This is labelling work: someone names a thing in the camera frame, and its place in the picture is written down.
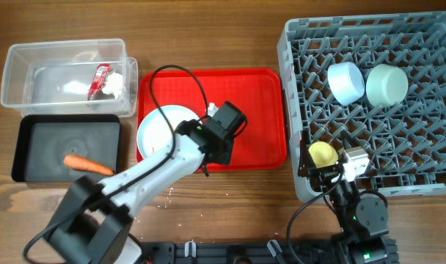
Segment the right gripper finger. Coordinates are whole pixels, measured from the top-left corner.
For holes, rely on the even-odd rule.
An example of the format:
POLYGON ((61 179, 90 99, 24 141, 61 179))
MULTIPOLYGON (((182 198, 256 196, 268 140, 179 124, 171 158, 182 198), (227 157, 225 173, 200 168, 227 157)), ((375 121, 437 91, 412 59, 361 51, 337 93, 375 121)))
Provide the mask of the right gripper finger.
POLYGON ((355 147, 355 141, 348 135, 347 131, 341 131, 340 138, 342 140, 344 150, 355 147))
POLYGON ((302 131, 300 140, 298 176, 310 176, 313 169, 313 161, 309 152, 309 148, 307 147, 308 142, 308 132, 302 131))

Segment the yellow cup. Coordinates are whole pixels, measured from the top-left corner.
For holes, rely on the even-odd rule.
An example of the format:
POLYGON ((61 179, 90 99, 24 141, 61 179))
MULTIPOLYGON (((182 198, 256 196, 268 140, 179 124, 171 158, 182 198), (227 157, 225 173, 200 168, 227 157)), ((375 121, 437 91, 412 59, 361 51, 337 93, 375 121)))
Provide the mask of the yellow cup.
POLYGON ((339 159, 336 149, 326 142, 315 142, 308 151, 317 168, 335 165, 339 159))

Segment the light blue small bowl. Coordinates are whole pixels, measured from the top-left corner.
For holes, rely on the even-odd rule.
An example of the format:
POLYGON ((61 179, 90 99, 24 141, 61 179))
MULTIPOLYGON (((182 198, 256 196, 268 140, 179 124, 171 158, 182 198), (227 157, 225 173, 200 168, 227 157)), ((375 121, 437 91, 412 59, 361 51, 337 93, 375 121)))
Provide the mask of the light blue small bowl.
POLYGON ((330 65, 327 80, 331 93, 342 106, 359 100, 365 94, 365 81, 353 62, 330 65))

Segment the mint green bowl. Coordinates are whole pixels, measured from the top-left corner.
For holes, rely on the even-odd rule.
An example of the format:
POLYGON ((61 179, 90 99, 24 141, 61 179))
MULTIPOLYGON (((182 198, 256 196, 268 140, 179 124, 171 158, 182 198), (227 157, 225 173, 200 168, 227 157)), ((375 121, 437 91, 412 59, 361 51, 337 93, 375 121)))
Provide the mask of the mint green bowl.
POLYGON ((371 106, 389 107, 402 102, 408 88, 408 78, 402 69, 380 64, 370 71, 365 91, 371 106))

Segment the light blue plate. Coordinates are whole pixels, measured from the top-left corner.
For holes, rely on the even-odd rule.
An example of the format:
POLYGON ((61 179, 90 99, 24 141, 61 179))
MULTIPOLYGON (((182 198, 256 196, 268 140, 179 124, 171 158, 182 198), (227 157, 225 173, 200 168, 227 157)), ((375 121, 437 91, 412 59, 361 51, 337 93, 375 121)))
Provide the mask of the light blue plate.
MULTIPOLYGON (((184 106, 168 105, 162 106, 161 109, 173 129, 176 129, 182 121, 199 119, 191 109, 184 106)), ((136 147, 138 153, 136 154, 136 160, 140 162, 158 152, 166 143, 169 143, 171 138, 171 130, 161 112, 158 109, 152 110, 141 121, 137 131, 136 147)))

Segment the white tissue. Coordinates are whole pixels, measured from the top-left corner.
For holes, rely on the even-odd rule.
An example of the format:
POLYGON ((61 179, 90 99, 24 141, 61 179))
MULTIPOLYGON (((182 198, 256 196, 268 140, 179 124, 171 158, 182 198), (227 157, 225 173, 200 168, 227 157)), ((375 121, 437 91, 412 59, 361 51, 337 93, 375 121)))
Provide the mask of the white tissue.
POLYGON ((104 95, 111 95, 114 99, 118 99, 123 93, 123 76, 119 73, 112 73, 107 76, 101 92, 104 95))

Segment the red snack wrapper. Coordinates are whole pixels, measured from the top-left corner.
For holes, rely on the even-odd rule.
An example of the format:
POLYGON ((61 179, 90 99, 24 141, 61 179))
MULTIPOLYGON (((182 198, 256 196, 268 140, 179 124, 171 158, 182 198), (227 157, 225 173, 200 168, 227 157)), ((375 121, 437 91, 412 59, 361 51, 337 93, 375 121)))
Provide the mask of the red snack wrapper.
POLYGON ((101 90, 110 70, 111 70, 111 65, 107 63, 99 64, 97 66, 95 74, 92 79, 92 83, 88 91, 87 100, 92 100, 92 96, 101 90))

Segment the orange carrot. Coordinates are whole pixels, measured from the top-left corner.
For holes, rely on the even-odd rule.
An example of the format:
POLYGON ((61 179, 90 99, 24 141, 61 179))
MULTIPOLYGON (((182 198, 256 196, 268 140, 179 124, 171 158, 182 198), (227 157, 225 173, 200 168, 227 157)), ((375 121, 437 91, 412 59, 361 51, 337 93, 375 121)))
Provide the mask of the orange carrot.
POLYGON ((71 169, 94 172, 100 175, 112 176, 114 171, 107 166, 75 154, 68 154, 63 159, 63 164, 71 169))

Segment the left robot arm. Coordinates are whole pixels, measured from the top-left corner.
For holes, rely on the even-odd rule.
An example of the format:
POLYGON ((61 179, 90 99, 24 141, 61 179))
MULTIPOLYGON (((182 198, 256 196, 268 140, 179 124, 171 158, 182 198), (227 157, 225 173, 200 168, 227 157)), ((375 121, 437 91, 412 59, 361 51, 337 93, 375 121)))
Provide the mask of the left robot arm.
POLYGON ((67 190, 43 236, 66 263, 140 263, 129 235, 134 217, 165 188, 207 164, 228 165, 246 116, 225 102, 204 121, 182 121, 150 157, 96 183, 87 176, 67 190))

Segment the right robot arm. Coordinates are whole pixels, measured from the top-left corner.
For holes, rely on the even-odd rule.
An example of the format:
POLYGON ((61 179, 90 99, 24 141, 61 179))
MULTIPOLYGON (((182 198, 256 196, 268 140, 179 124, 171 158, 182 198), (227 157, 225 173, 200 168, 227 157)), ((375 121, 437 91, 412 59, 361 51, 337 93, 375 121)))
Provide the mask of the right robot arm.
POLYGON ((320 180, 324 192, 305 202, 290 219, 308 206, 324 199, 332 209, 341 232, 327 243, 332 263, 380 263, 388 258, 384 236, 389 232, 386 197, 375 190, 360 191, 355 179, 363 176, 370 159, 356 140, 341 132, 344 151, 336 161, 317 165, 309 147, 300 142, 298 175, 320 180))

